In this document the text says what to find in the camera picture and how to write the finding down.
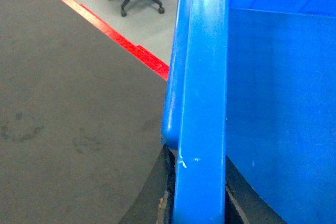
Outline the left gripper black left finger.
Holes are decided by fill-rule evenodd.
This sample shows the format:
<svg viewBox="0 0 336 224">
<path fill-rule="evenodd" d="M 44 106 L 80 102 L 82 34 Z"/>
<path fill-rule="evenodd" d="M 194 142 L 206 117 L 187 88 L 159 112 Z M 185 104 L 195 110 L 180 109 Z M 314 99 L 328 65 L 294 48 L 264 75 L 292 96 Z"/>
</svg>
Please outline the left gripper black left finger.
<svg viewBox="0 0 336 224">
<path fill-rule="evenodd" d="M 140 193 L 120 223 L 172 223 L 174 191 L 175 156 L 163 145 Z"/>
</svg>

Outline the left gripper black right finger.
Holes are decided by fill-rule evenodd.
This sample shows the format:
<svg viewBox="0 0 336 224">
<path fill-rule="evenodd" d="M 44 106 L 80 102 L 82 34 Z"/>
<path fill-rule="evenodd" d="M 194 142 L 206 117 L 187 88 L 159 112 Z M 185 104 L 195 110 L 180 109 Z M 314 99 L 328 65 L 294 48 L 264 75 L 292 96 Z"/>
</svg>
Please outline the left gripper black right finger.
<svg viewBox="0 0 336 224">
<path fill-rule="evenodd" d="M 226 157 L 225 223 L 285 223 Z"/>
</svg>

